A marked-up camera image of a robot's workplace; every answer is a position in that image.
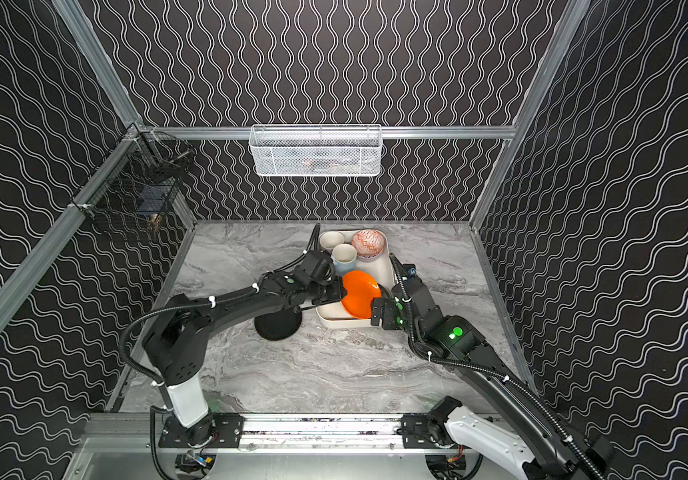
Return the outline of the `lavender mug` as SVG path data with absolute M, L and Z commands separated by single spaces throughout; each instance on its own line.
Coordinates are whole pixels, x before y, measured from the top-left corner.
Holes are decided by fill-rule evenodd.
M 332 252 L 337 246 L 345 243 L 345 236 L 340 231 L 326 231 L 319 236 L 319 246 L 324 251 Z

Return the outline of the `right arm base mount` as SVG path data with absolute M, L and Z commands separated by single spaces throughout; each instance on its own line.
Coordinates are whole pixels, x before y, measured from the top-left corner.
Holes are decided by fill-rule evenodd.
M 451 438 L 444 423 L 449 415 L 450 411 L 406 414 L 400 420 L 395 433 L 402 438 L 406 449 L 455 449 L 460 446 L 475 449 L 474 444 L 459 443 Z

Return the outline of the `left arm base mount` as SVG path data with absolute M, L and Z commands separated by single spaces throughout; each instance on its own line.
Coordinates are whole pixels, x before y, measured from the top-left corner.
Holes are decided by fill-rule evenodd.
M 169 415 L 158 440 L 162 448 L 237 448 L 245 418 L 235 413 L 210 413 L 191 427 Z

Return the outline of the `orange plate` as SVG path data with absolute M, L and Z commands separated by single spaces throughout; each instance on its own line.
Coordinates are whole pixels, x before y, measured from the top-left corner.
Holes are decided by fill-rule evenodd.
M 342 307 L 356 319 L 370 319 L 372 302 L 381 298 L 379 283 L 370 274 L 355 270 L 342 278 L 346 294 L 341 300 Z

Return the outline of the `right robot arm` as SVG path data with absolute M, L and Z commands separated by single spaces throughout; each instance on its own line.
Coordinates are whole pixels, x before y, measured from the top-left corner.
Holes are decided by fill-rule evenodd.
M 455 400 L 435 408 L 436 443 L 479 452 L 517 479 L 604 479 L 613 449 L 587 436 L 558 415 L 499 357 L 468 320 L 445 315 L 439 307 L 421 311 L 416 301 L 377 298 L 372 324 L 402 330 L 420 359 L 441 365 L 477 390 L 506 421 L 486 422 Z

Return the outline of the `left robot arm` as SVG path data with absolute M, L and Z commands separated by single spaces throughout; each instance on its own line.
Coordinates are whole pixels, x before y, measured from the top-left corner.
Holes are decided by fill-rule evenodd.
M 200 380 L 211 339 L 257 317 L 294 316 L 305 303 L 328 305 L 346 295 L 343 280 L 336 276 L 273 272 L 249 287 L 206 299 L 176 300 L 138 317 L 121 333 L 119 353 L 163 390 L 165 410 L 173 414 L 180 440 L 203 446 L 215 433 L 214 413 Z

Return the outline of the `orange patterned bowl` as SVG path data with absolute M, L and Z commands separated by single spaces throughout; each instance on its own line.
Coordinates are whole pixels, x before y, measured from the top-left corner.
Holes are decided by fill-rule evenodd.
M 365 229 L 356 232 L 350 242 L 358 250 L 377 250 L 386 247 L 386 238 L 378 230 Z

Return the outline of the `black plate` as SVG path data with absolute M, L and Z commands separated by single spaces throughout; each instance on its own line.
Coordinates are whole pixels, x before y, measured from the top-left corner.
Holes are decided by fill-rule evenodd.
M 255 329 L 260 337 L 269 341 L 281 341 L 293 336 L 301 327 L 303 314 L 294 309 L 257 316 Z

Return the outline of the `light blue mug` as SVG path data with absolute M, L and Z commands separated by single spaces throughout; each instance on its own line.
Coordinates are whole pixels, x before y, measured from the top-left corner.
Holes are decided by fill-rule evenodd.
M 333 248 L 331 257 L 334 262 L 335 273 L 337 276 L 344 277 L 357 267 L 357 249 L 348 243 L 342 243 Z

